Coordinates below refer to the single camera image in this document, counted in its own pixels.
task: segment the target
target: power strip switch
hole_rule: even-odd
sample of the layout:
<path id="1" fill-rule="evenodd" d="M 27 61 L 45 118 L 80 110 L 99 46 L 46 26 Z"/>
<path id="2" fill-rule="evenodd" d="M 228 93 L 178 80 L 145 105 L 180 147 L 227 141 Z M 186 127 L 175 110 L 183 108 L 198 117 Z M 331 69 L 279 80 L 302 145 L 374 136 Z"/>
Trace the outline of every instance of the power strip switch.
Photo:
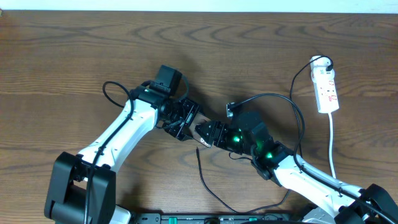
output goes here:
<path id="1" fill-rule="evenodd" d="M 339 108 L 334 80 L 335 71 L 333 69 L 330 71 L 326 70 L 330 64 L 331 61 L 326 57 L 322 57 L 311 63 L 311 79 L 315 89 L 315 98 L 317 99 L 319 113 L 331 113 Z"/>

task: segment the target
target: black cable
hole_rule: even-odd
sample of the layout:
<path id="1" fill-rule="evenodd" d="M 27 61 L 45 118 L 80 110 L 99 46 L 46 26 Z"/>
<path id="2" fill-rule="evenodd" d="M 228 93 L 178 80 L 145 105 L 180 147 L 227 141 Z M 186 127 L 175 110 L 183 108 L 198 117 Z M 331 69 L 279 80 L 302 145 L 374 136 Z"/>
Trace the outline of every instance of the black cable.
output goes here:
<path id="1" fill-rule="evenodd" d="M 100 155 L 103 153 L 104 149 L 106 148 L 106 145 L 110 142 L 110 140 L 112 140 L 112 138 L 116 135 L 116 133 L 118 133 L 118 131 L 120 131 L 120 129 L 131 119 L 132 116 L 132 112 L 134 111 L 134 102 L 132 99 L 131 94 L 129 93 L 129 91 L 122 86 L 122 84 L 119 84 L 117 82 L 114 81 L 106 81 L 104 83 L 104 85 L 102 86 L 102 91 L 105 95 L 105 97 L 107 97 L 107 99 L 112 102 L 113 104 L 115 104 L 116 106 L 121 106 L 120 104 L 118 104 L 117 102 L 113 101 L 107 94 L 106 94 L 106 85 L 108 84 L 113 84 L 113 85 L 117 85 L 118 87 L 122 88 L 127 96 L 129 97 L 130 100 L 130 104 L 131 104 L 131 109 L 129 114 L 126 116 L 126 119 L 112 132 L 112 134 L 110 134 L 108 136 L 108 138 L 104 141 L 104 143 L 102 143 L 102 145 L 98 148 L 97 153 L 95 154 L 93 163 L 91 164 L 90 167 L 90 173 L 88 175 L 88 180 L 87 180 L 87 188 L 86 188 L 86 201 L 85 201 L 85 219 L 84 219 L 84 224 L 88 224 L 88 210 L 90 208 L 90 190 L 91 190 L 91 184 L 93 182 L 93 176 L 94 176 L 94 171 L 95 171 L 95 164 L 98 161 L 98 158 L 100 158 Z"/>
<path id="2" fill-rule="evenodd" d="M 217 195 L 215 195 L 215 194 L 207 187 L 207 185 L 206 185 L 206 183 L 205 183 L 205 180 L 203 179 L 203 174 L 202 174 L 202 171 L 201 171 L 199 148 L 197 148 L 197 158 L 198 158 L 198 167 L 199 167 L 200 181 L 202 182 L 203 186 L 205 187 L 205 189 L 206 189 L 214 198 L 216 198 L 220 203 L 222 203 L 226 208 L 228 208 L 228 209 L 229 209 L 231 212 L 233 212 L 233 213 L 248 214 L 248 213 L 253 213 L 253 212 L 256 212 L 256 211 L 262 210 L 262 209 L 268 209 L 268 208 L 272 208 L 272 207 L 277 207 L 277 206 L 279 206 L 279 205 L 282 205 L 282 204 L 285 202 L 287 196 L 289 196 L 290 190 L 288 190 L 288 191 L 286 192 L 285 197 L 283 197 L 283 199 L 282 199 L 279 203 L 276 203 L 276 204 L 273 204 L 273 205 L 266 205 L 266 206 L 259 207 L 259 208 L 255 208 L 255 209 L 250 210 L 250 211 L 247 211 L 247 212 L 238 212 L 238 211 L 236 211 L 235 209 L 231 208 L 229 205 L 227 205 L 225 202 L 223 202 Z"/>
<path id="3" fill-rule="evenodd" d="M 247 160 L 252 161 L 252 159 L 250 159 L 250 158 L 248 158 L 248 157 L 246 157 L 246 156 L 241 156 L 241 157 L 239 157 L 239 158 L 232 158 L 232 157 L 231 157 L 231 154 L 232 154 L 232 152 L 229 152 L 229 153 L 228 153 L 228 156 L 229 156 L 229 158 L 231 158 L 231 159 L 233 159 L 233 160 L 247 159 Z"/>
<path id="4" fill-rule="evenodd" d="M 252 97 L 250 97 L 249 99 L 244 100 L 244 101 L 242 101 L 242 102 L 240 102 L 240 103 L 234 103 L 234 104 L 232 104 L 231 107 L 230 107 L 230 109 L 232 110 L 232 109 L 235 108 L 235 107 L 241 106 L 242 104 L 247 103 L 248 101 L 254 100 L 254 99 L 256 99 L 256 98 L 259 98 L 259 97 L 261 97 L 261 96 L 276 96 L 276 97 L 283 98 L 283 99 L 287 100 L 290 104 L 292 104 L 292 105 L 295 107 L 296 110 L 298 110 L 298 111 L 300 110 L 300 109 L 298 108 L 298 106 L 297 106 L 292 100 L 290 100 L 289 98 L 287 98 L 287 97 L 284 96 L 284 95 L 277 94 L 277 93 L 261 93 L 261 94 L 258 94 L 258 95 L 256 95 L 256 96 L 252 96 Z"/>
<path id="5" fill-rule="evenodd" d="M 295 81 L 296 77 L 297 77 L 307 66 L 309 66 L 312 62 L 314 62 L 314 61 L 316 61 L 316 60 L 318 60 L 318 59 L 320 59 L 320 58 L 323 58 L 323 57 L 325 57 L 325 58 L 327 58 L 327 59 L 330 60 L 330 65 L 326 68 L 326 70 L 330 71 L 331 69 L 333 69 L 333 61 L 332 61 L 332 59 L 331 59 L 330 57 L 328 57 L 328 56 L 326 56 L 326 55 L 321 55 L 321 56 L 317 57 L 316 59 L 311 60 L 311 61 L 310 61 L 309 63 L 307 63 L 306 65 L 304 65 L 304 67 L 302 67 L 302 69 L 300 69 L 300 71 L 298 71 L 298 72 L 296 73 L 296 75 L 293 77 L 292 85 L 290 86 L 290 93 L 289 93 L 289 99 L 290 99 L 290 100 L 293 101 L 293 99 L 292 99 L 292 97 L 293 97 L 293 85 L 294 85 L 294 81 Z M 296 120 L 297 120 L 297 131 L 298 131 L 298 135 L 300 135 L 300 121 L 299 121 L 299 117 L 297 116 L 297 112 L 296 112 L 296 110 L 294 109 L 293 106 L 292 106 L 292 108 L 293 108 L 294 116 L 296 117 Z M 302 151 L 302 148 L 301 148 L 301 143 L 298 145 L 298 148 L 300 149 L 300 155 L 301 155 L 301 157 L 303 157 L 303 151 Z"/>

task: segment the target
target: white power cord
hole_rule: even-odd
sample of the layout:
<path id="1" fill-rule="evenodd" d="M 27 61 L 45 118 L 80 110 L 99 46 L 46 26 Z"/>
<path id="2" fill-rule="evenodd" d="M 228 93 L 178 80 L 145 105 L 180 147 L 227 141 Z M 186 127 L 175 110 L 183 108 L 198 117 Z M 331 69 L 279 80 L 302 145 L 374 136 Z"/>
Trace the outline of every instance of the white power cord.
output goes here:
<path id="1" fill-rule="evenodd" d="M 331 176 L 336 178 L 335 167 L 333 165 L 333 120 L 331 118 L 331 113 L 329 115 L 329 125 L 330 125 L 330 139 L 329 139 L 329 163 L 330 163 L 330 171 Z"/>
<path id="2" fill-rule="evenodd" d="M 337 91 L 335 86 L 335 71 L 330 70 L 333 62 L 328 57 L 314 56 L 310 60 L 311 79 L 315 90 L 315 99 L 319 113 L 327 113 L 330 122 L 329 163 L 333 178 L 336 178 L 333 165 L 333 120 L 331 113 L 338 110 Z"/>

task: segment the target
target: robotic arm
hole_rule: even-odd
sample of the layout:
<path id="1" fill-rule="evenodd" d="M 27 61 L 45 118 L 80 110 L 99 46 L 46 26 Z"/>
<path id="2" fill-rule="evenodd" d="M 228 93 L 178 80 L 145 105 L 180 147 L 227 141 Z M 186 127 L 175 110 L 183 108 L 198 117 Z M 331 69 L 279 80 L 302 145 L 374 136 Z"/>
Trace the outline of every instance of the robotic arm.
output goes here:
<path id="1" fill-rule="evenodd" d="M 334 217 L 337 223 L 364 223 L 364 220 L 374 220 L 375 214 L 333 188 L 361 197 L 398 218 L 397 205 L 379 186 L 372 185 L 364 190 L 346 184 L 297 156 L 298 163 L 305 164 L 306 170 L 318 180 L 302 172 L 294 161 L 293 151 L 278 141 L 274 142 L 258 113 L 240 113 L 238 109 L 232 113 L 227 110 L 232 122 L 226 124 L 204 117 L 201 106 L 186 97 L 171 98 L 181 77 L 180 72 L 161 66 L 155 81 L 145 82 L 130 91 L 134 98 L 132 116 L 111 138 L 96 161 L 89 192 L 73 183 L 87 180 L 99 147 L 129 115 L 130 101 L 126 102 L 121 114 L 92 144 L 76 156 L 63 152 L 57 158 L 45 203 L 47 218 L 60 223 L 83 223 L 85 197 L 90 194 L 88 223 L 129 223 L 130 212 L 116 206 L 116 174 L 138 141 L 157 127 L 159 121 L 163 121 L 162 129 L 180 141 L 195 139 L 207 147 L 214 145 L 252 156 L 252 165 L 261 177 L 302 194 Z"/>

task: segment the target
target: power cord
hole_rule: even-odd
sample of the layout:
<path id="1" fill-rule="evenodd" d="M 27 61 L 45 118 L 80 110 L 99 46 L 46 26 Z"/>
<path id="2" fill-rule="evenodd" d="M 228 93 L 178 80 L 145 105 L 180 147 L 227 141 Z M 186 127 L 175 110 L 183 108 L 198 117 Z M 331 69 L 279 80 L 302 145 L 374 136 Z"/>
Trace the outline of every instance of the power cord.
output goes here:
<path id="1" fill-rule="evenodd" d="M 112 138 L 120 131 L 120 129 L 131 119 L 132 116 L 132 112 L 134 111 L 134 102 L 133 102 L 133 98 L 131 96 L 131 94 L 129 93 L 129 91 L 122 86 L 122 84 L 119 84 L 117 82 L 114 81 L 106 81 L 104 83 L 104 85 L 102 86 L 102 92 L 104 93 L 105 97 L 112 102 L 113 104 L 115 104 L 116 106 L 120 106 L 123 107 L 122 105 L 120 105 L 119 103 L 113 101 L 108 94 L 106 93 L 106 86 L 108 84 L 113 84 L 113 85 L 117 85 L 118 87 L 122 88 L 124 90 L 124 92 L 126 92 L 127 96 L 129 97 L 130 100 L 130 104 L 131 104 L 131 109 L 129 114 L 126 116 L 126 119 L 112 132 L 112 134 L 110 134 L 108 136 L 108 138 L 106 138 L 106 140 L 104 141 L 104 143 L 102 143 L 102 145 L 98 148 L 97 153 L 94 157 L 93 163 L 91 164 L 90 167 L 90 173 L 88 175 L 88 180 L 87 180 L 87 188 L 86 188 L 86 201 L 85 201 L 85 219 L 84 219 L 84 224 L 88 224 L 88 211 L 90 209 L 90 190 L 91 190 L 91 185 L 93 182 L 93 176 L 94 176 L 94 172 L 95 172 L 95 165 L 98 161 L 98 159 L 100 158 L 100 155 L 103 153 L 104 149 L 106 148 L 106 145 L 110 142 L 110 140 L 112 140 Z"/>
<path id="2" fill-rule="evenodd" d="M 331 118 L 331 113 L 328 113 L 328 115 L 329 115 L 329 127 L 330 127 L 329 164 L 330 164 L 331 176 L 335 179 L 336 172 L 335 172 L 335 166 L 333 165 L 333 120 Z"/>
<path id="3" fill-rule="evenodd" d="M 292 85 L 290 86 L 290 93 L 289 93 L 289 99 L 290 99 L 290 100 L 293 100 L 293 99 L 292 99 L 292 97 L 293 97 L 293 86 L 294 86 L 294 81 L 295 81 L 295 79 L 297 78 L 297 76 L 298 76 L 307 66 L 309 66 L 312 62 L 314 62 L 314 61 L 316 61 L 316 60 L 318 60 L 318 59 L 320 59 L 320 58 L 327 58 L 327 59 L 330 60 L 330 65 L 327 66 L 326 71 L 331 71 L 331 70 L 333 69 L 333 61 L 332 61 L 332 59 L 331 59 L 330 57 L 328 57 L 328 56 L 326 56 L 326 55 L 321 55 L 321 56 L 317 57 L 316 59 L 311 60 L 309 63 L 305 64 L 304 67 L 302 67 L 302 68 L 295 74 L 295 76 L 293 77 Z M 296 112 L 296 110 L 294 109 L 293 106 L 292 106 L 292 108 L 293 108 L 294 116 L 296 117 L 296 120 L 297 120 L 297 131 L 298 131 L 298 135 L 300 135 L 300 121 L 299 121 L 299 117 L 297 116 L 297 112 Z M 332 158 L 332 152 L 333 152 L 333 148 L 332 148 L 332 145 L 333 145 L 333 123 L 330 122 L 330 125 L 331 125 L 331 126 L 330 126 L 330 127 L 331 127 L 331 129 L 330 129 L 330 139 L 331 139 L 331 140 L 330 140 L 330 143 L 329 143 L 329 163 L 330 163 L 331 174 L 332 174 L 333 178 L 336 178 L 336 173 L 335 173 L 335 168 L 334 168 L 334 166 L 333 166 L 333 158 Z M 301 148 L 301 143 L 298 145 L 298 148 L 299 148 L 299 150 L 300 150 L 300 155 L 303 157 L 303 152 L 302 152 L 302 148 Z"/>
<path id="4" fill-rule="evenodd" d="M 330 60 L 330 65 L 327 66 L 326 70 L 327 70 L 327 71 L 331 71 L 331 70 L 333 69 L 333 61 L 332 61 L 332 59 L 331 59 L 330 57 L 328 57 L 328 56 L 326 56 L 326 55 L 321 55 L 321 56 L 317 57 L 316 59 L 311 60 L 311 61 L 310 61 L 309 63 L 307 63 L 306 65 L 304 65 L 304 67 L 302 67 L 302 68 L 300 69 L 300 71 L 298 71 L 298 72 L 295 74 L 295 76 L 293 77 L 292 85 L 290 86 L 290 93 L 289 93 L 289 99 L 290 99 L 290 100 L 293 101 L 293 85 L 294 85 L 294 81 L 296 80 L 297 76 L 298 76 L 307 66 L 309 66 L 312 62 L 314 62 L 314 61 L 316 61 L 316 60 L 318 60 L 318 59 L 320 59 L 320 58 L 324 58 L 324 57 Z M 296 110 L 294 109 L 293 106 L 292 106 L 292 108 L 293 108 L 294 116 L 296 117 L 296 120 L 297 120 L 297 131 L 298 131 L 298 135 L 300 135 L 300 121 L 299 121 L 299 117 L 297 116 L 297 112 L 296 112 Z M 298 145 L 298 148 L 300 149 L 300 155 L 303 157 L 303 152 L 302 152 L 302 148 L 301 148 L 301 143 Z"/>
<path id="5" fill-rule="evenodd" d="M 276 204 L 273 204 L 273 205 L 266 205 L 266 206 L 259 207 L 259 208 L 255 208 L 255 209 L 250 210 L 250 211 L 247 211 L 247 212 L 238 212 L 238 211 L 236 211 L 235 209 L 231 208 L 229 205 L 227 205 L 225 202 L 223 202 L 217 195 L 215 195 L 215 194 L 207 187 L 207 185 L 206 185 L 206 183 L 205 183 L 205 180 L 203 179 L 203 174 L 202 174 L 202 171 L 201 171 L 199 148 L 197 148 L 197 158 L 198 158 L 198 167 L 199 167 L 200 181 L 201 181 L 201 183 L 203 184 L 204 188 L 205 188 L 214 198 L 216 198 L 220 203 L 222 203 L 226 208 L 228 208 L 228 209 L 229 209 L 231 212 L 233 212 L 233 213 L 248 214 L 248 213 L 253 213 L 253 212 L 256 212 L 256 211 L 262 210 L 262 209 L 268 209 L 268 208 L 277 207 L 277 206 L 279 206 L 279 205 L 282 205 L 282 204 L 285 202 L 287 196 L 289 196 L 290 190 L 288 190 L 288 191 L 286 192 L 285 197 L 283 197 L 283 199 L 282 199 L 279 203 L 276 203 Z"/>

